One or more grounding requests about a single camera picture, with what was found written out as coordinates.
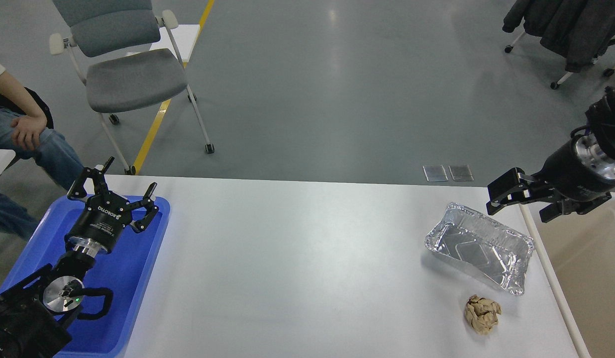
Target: crumpled paper ball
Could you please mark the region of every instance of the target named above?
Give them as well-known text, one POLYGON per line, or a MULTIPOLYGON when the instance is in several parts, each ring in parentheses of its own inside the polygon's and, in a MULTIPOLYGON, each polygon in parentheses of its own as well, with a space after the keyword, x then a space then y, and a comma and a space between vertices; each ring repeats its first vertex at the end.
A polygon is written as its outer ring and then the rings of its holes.
POLYGON ((472 295, 465 306, 465 319, 478 335, 488 335, 498 324, 498 316, 503 312, 500 304, 478 295, 472 295))

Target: chair seat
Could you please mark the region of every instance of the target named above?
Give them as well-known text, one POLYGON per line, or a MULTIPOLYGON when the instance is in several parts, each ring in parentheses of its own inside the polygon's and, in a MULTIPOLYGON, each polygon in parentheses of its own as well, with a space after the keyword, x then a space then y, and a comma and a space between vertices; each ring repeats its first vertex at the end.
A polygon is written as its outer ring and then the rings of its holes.
POLYGON ((87 100, 100 113, 124 112, 172 98, 187 84, 182 65, 162 48, 89 67, 87 100))

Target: gray floor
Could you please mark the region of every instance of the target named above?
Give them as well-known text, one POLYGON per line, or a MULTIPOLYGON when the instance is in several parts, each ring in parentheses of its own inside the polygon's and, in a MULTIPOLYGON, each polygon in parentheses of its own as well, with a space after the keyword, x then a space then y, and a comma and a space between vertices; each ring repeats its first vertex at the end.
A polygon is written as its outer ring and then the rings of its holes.
MULTIPOLYGON (((513 166, 536 172, 615 75, 610 48, 558 91, 564 59, 502 32, 513 0, 217 0, 187 73, 216 153, 203 152, 186 95, 173 99, 142 175, 429 184, 423 165, 470 165, 486 186, 513 166)), ((180 23, 206 2, 155 1, 180 23)), ((50 105, 85 165, 114 155, 68 55, 48 36, 69 34, 50 0, 0 1, 0 61, 50 105)), ((148 45, 89 59, 145 50, 148 45)), ((112 127, 132 163, 158 106, 112 127)), ((112 173, 121 174, 118 163, 112 173)), ((0 187, 41 217, 63 191, 20 161, 0 187)), ((0 235, 0 283, 24 242, 0 235)))

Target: jeans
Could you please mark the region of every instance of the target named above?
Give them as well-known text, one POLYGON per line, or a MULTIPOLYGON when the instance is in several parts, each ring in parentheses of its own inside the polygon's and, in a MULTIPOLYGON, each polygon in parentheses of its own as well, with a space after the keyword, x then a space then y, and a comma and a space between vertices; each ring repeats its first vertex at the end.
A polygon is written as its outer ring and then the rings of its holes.
MULTIPOLYGON (((62 134, 48 128, 40 134, 40 147, 37 149, 24 150, 14 145, 11 121, 16 116, 21 115, 0 107, 0 149, 14 150, 20 159, 33 158, 56 184, 68 191, 83 169, 75 150, 62 134)), ((38 220, 28 215, 27 209, 0 193, 0 233, 16 234, 28 240, 37 224, 38 220)))

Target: blue tray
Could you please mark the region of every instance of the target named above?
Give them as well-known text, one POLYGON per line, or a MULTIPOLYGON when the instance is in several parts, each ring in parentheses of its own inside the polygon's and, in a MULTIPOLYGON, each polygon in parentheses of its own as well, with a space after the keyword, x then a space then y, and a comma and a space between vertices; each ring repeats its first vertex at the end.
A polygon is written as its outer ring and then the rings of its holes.
MULTIPOLYGON (((130 201, 141 199, 129 196, 130 201)), ((69 326, 73 340, 60 353, 59 358, 113 358, 128 343, 139 306, 144 297, 159 247, 164 238, 171 206, 162 197, 155 204, 159 212, 150 226, 141 234, 127 227, 111 254, 96 256, 96 265, 84 278, 86 287, 109 287, 113 300, 107 315, 98 320, 75 320, 69 326)), ((57 199, 46 211, 31 240, 9 272, 2 287, 7 289, 45 264, 55 265, 64 254, 64 235, 69 232, 84 209, 84 203, 66 197, 57 199)), ((139 219, 146 211, 133 212, 139 219)), ((102 308, 100 297, 85 297, 82 312, 95 313, 102 308)))

